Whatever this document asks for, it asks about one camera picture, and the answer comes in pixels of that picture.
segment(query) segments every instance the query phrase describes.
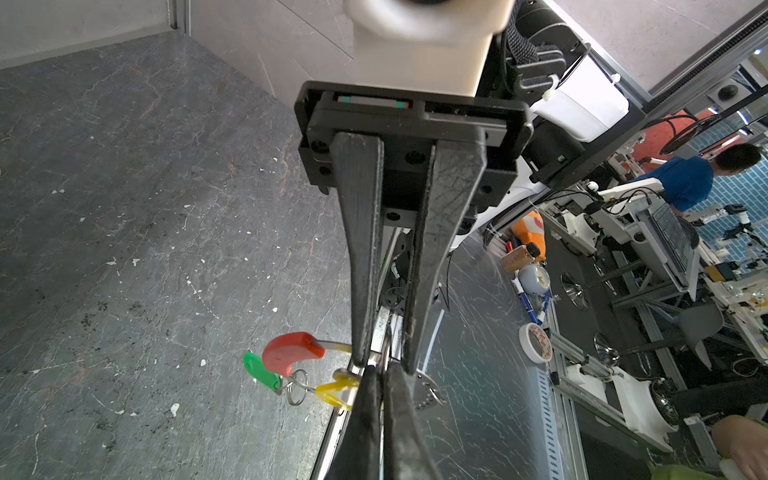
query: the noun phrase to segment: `gray stool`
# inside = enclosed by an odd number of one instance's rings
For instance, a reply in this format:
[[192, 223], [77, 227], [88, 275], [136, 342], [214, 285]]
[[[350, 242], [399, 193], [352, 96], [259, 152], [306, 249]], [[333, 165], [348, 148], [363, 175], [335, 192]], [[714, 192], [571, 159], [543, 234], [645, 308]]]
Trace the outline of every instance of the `gray stool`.
[[677, 316], [677, 326], [682, 331], [682, 336], [670, 339], [659, 340], [658, 342], [645, 343], [643, 345], [633, 346], [619, 352], [619, 355], [631, 355], [633, 353], [650, 352], [669, 348], [672, 346], [688, 347], [696, 353], [699, 360], [708, 368], [712, 369], [710, 356], [707, 354], [707, 348], [704, 347], [702, 340], [712, 336], [723, 328], [724, 320], [720, 308], [714, 303], [705, 303], [703, 305], [692, 306], [683, 310]]

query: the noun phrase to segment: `orange package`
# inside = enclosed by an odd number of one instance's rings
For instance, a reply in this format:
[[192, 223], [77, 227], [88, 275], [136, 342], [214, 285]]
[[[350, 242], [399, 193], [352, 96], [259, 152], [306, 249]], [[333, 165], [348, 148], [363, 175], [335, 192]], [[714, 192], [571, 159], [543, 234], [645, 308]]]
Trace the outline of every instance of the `orange package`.
[[541, 251], [541, 255], [536, 257], [537, 262], [547, 259], [545, 254], [547, 248], [544, 245], [544, 220], [537, 212], [531, 212], [512, 226], [512, 233], [522, 242], [523, 245], [535, 243]]

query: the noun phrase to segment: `black hair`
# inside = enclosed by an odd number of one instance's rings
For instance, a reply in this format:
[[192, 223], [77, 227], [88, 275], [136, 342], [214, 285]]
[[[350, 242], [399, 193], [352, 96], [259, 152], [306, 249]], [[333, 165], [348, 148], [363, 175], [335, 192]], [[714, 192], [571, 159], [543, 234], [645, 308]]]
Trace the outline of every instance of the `black hair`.
[[738, 144], [726, 149], [715, 158], [715, 163], [723, 170], [746, 170], [754, 167], [763, 158], [759, 147], [752, 144]]

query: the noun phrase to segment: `person in blue shirt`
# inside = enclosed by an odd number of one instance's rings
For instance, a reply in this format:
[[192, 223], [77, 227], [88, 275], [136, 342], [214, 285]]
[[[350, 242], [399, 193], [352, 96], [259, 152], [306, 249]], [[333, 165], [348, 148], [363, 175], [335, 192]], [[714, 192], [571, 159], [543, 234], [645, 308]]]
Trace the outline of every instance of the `person in blue shirt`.
[[713, 160], [701, 157], [675, 157], [656, 170], [641, 175], [633, 181], [657, 178], [664, 186], [664, 199], [674, 213], [682, 215], [712, 191], [715, 177], [738, 175], [757, 165], [760, 149], [752, 144], [738, 144], [726, 149]]

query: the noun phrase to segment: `gray wall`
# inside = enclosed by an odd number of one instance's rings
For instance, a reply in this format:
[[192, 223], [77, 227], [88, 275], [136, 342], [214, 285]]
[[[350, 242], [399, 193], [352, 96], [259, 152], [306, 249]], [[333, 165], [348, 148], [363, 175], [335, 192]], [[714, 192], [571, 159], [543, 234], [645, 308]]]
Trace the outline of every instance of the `gray wall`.
[[166, 0], [3, 0], [0, 68], [155, 33], [167, 16]]
[[646, 90], [760, 0], [554, 0]]
[[192, 37], [293, 105], [306, 80], [351, 82], [342, 0], [193, 0]]

